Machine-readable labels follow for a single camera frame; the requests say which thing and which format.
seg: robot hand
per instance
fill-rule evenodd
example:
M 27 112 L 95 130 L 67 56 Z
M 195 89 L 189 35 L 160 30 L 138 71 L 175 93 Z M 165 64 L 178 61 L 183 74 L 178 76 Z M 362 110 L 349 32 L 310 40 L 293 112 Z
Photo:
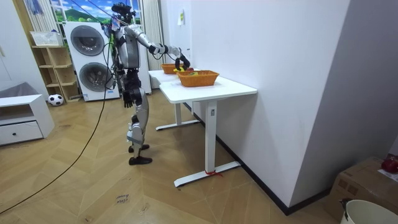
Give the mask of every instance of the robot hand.
M 190 62 L 188 61 L 188 59 L 182 54 L 180 53 L 180 57 L 177 57 L 175 59 L 175 68 L 180 71 L 180 60 L 182 61 L 183 65 L 182 68 L 184 69 L 184 71 L 186 71 L 189 66 L 191 65 Z
M 123 101 L 124 101 L 124 107 L 125 108 L 130 108 L 132 107 L 133 100 L 131 98 L 131 93 L 130 91 L 123 91 L 122 93 Z

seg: cabinet drawer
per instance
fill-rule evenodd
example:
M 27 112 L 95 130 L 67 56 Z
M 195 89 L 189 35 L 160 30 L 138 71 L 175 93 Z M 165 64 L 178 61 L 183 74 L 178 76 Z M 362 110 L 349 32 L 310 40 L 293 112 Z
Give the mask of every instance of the cabinet drawer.
M 42 138 L 36 121 L 0 126 L 0 145 Z

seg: curtain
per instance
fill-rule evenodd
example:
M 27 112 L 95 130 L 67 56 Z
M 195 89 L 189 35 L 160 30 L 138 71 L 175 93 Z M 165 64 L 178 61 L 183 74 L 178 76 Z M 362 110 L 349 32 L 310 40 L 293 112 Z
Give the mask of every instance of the curtain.
M 49 0 L 37 0 L 42 8 L 43 14 L 36 15 L 27 7 L 27 1 L 30 0 L 24 1 L 25 7 L 35 31 L 50 32 L 51 30 L 56 30 L 59 32 Z
M 163 44 L 162 27 L 160 24 L 160 5 L 158 0 L 140 0 L 141 17 L 144 32 L 153 42 Z M 156 60 L 151 53 L 147 51 L 148 69 L 161 70 L 160 64 L 165 63 L 165 55 Z

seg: cardboard box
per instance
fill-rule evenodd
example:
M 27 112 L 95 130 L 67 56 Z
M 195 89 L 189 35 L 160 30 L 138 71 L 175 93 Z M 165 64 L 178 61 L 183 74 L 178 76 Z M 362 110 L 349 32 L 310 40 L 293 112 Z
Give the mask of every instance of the cardboard box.
M 371 157 L 338 174 L 325 210 L 339 222 L 343 217 L 343 198 L 367 200 L 398 215 L 398 182 L 378 172 L 383 160 Z

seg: washing machine door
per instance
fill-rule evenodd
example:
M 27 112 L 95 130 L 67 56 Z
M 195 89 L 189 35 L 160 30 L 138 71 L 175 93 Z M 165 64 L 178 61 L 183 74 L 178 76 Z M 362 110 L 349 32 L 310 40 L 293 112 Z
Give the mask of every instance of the washing machine door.
M 107 89 L 112 89 L 113 77 L 108 69 L 101 63 L 87 63 L 80 69 L 80 83 L 91 91 L 105 91 L 105 83 Z
M 95 56 L 102 52 L 104 39 L 100 32 L 90 26 L 75 27 L 70 39 L 77 51 L 87 56 Z

